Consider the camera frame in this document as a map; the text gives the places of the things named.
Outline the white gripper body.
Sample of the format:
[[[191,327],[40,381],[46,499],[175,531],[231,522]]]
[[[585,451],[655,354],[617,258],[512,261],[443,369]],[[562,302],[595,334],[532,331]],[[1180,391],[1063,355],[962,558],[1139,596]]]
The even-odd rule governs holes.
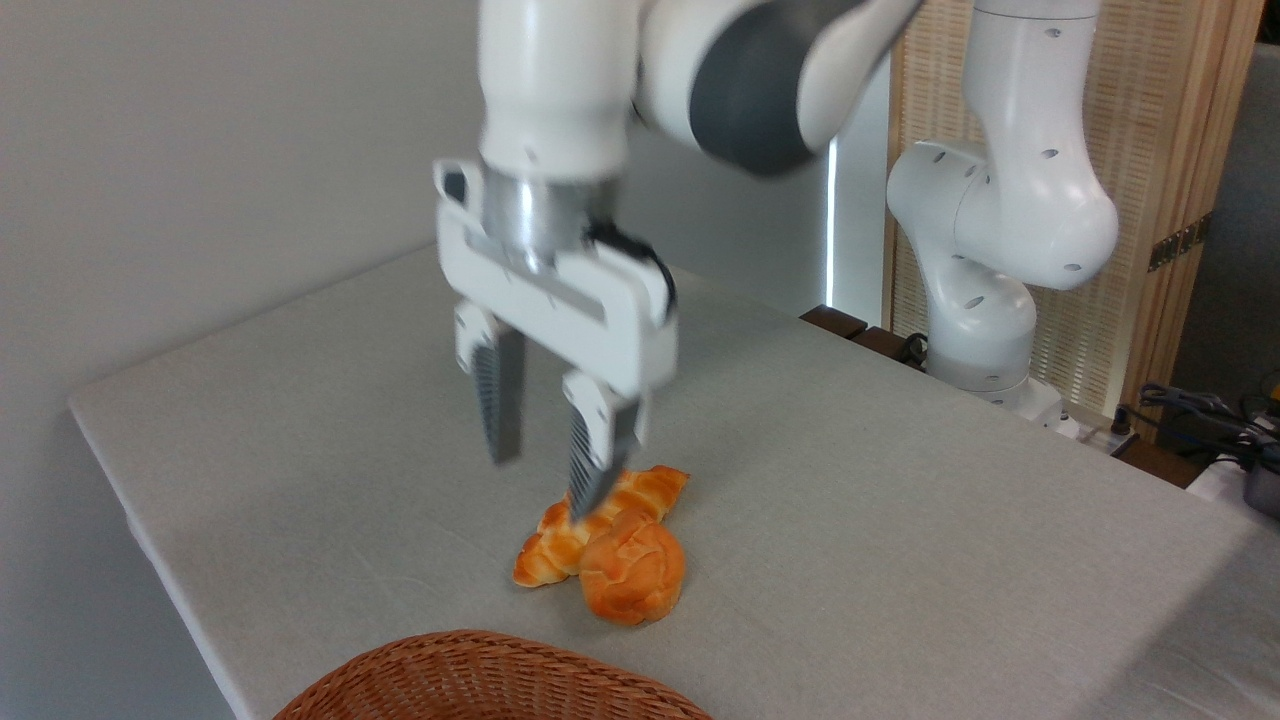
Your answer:
[[[607,243],[585,243],[556,252],[550,268],[535,272],[483,228],[486,182],[480,165],[444,159],[433,176],[439,264],[463,304],[626,398],[671,380],[678,316],[658,264]]]

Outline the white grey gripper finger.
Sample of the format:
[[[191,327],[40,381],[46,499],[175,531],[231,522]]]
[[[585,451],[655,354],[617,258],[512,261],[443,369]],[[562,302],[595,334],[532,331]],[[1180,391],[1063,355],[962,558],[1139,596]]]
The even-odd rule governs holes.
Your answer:
[[[456,356],[471,378],[486,451],[495,465],[521,452],[526,340],[476,304],[454,307]]]
[[[582,521],[611,496],[630,456],[645,442],[649,393],[616,393],[581,370],[564,374],[571,407],[570,518]]]

